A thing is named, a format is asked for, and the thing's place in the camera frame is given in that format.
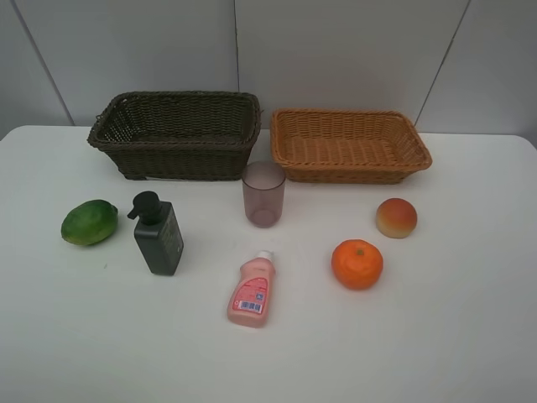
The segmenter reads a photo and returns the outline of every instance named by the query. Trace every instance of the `toy fruit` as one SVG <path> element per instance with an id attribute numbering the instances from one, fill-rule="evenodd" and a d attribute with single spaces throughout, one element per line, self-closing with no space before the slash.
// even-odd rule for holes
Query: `toy fruit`
<path id="1" fill-rule="evenodd" d="M 388 199 L 378 207 L 377 228 L 389 238 L 406 238 L 418 223 L 418 213 L 403 199 Z"/>
<path id="2" fill-rule="evenodd" d="M 349 239 L 332 253 L 334 276 L 351 290 L 373 286 L 383 271 L 383 256 L 377 248 L 361 239 Z"/>
<path id="3" fill-rule="evenodd" d="M 61 223 L 61 237 L 75 245 L 108 238 L 117 227 L 117 209 L 104 200 L 90 200 L 72 209 Z"/>

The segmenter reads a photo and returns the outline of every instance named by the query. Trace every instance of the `barcode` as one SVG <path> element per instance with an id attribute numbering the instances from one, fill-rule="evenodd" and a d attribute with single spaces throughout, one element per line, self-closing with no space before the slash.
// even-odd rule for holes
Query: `barcode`
<path id="1" fill-rule="evenodd" d="M 239 306 L 241 307 L 241 309 L 246 309 L 248 311 L 255 311 L 257 313 L 260 313 L 261 308 L 263 307 L 263 305 L 261 304 L 256 304 L 255 302 L 248 302 L 248 301 L 241 301 L 239 303 Z"/>

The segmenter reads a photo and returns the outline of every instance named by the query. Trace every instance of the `bottle cap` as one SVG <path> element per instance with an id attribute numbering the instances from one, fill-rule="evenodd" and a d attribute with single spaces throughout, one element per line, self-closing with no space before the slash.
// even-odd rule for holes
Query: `bottle cap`
<path id="1" fill-rule="evenodd" d="M 134 197 L 133 210 L 127 215 L 131 220 L 140 217 L 140 221 L 147 225 L 160 222 L 162 203 L 154 191 L 143 191 Z"/>
<path id="2" fill-rule="evenodd" d="M 264 258 L 268 260 L 269 262 L 272 262 L 274 254 L 270 252 L 269 250 L 261 250 L 258 252 L 256 258 Z"/>

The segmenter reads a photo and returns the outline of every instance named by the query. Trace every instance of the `basket rim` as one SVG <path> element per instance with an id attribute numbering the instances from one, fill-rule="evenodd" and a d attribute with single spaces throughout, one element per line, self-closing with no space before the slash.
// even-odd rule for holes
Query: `basket rim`
<path id="1" fill-rule="evenodd" d="M 223 141 L 196 141 L 181 140 L 177 138 L 167 139 L 165 141 L 151 142 L 114 142 L 111 140 L 99 139 L 97 133 L 102 129 L 104 123 L 110 118 L 113 108 L 122 100 L 129 97 L 146 96 L 146 97 L 173 97 L 173 96 L 191 96 L 191 97 L 230 97 L 246 99 L 253 106 L 253 124 L 248 131 L 248 136 L 237 142 Z M 91 127 L 88 143 L 100 151 L 119 151 L 135 149 L 205 149 L 205 150 L 222 150 L 222 151 L 242 151 L 252 148 L 258 139 L 261 129 L 261 107 L 258 98 L 249 92 L 227 92 L 227 91 L 135 91 L 123 92 L 116 95 L 104 109 L 96 116 L 96 121 Z"/>
<path id="2" fill-rule="evenodd" d="M 370 162 L 364 163 L 334 163 L 334 162 L 296 162 L 285 158 L 279 149 L 276 139 L 280 136 L 278 129 L 276 128 L 277 119 L 283 114 L 345 114 L 345 115 L 384 115 L 392 116 L 403 119 L 404 123 L 410 128 L 411 135 L 417 140 L 418 147 L 424 154 L 422 161 L 408 164 L 408 163 L 396 163 L 396 164 L 374 164 Z M 360 170 L 376 170 L 387 172 L 417 172 L 419 170 L 426 170 L 429 168 L 433 160 L 430 156 L 430 152 L 425 146 L 425 143 L 421 139 L 420 135 L 415 129 L 415 126 L 409 121 L 409 119 L 398 111 L 381 111 L 381 110 L 356 110 L 356 109 L 327 109 L 327 108 L 298 108 L 298 107 L 282 107 L 273 111 L 272 119 L 270 123 L 270 148 L 274 160 L 282 165 L 284 168 L 290 168 L 293 170 L 352 170 L 360 168 Z"/>

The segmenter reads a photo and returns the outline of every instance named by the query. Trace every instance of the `orange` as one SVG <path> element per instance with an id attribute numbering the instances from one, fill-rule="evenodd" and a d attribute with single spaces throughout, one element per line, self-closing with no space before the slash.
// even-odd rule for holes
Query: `orange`
<path id="1" fill-rule="evenodd" d="M 349 239 L 332 253 L 334 276 L 351 290 L 373 286 L 383 271 L 383 256 L 375 246 L 361 239 Z"/>

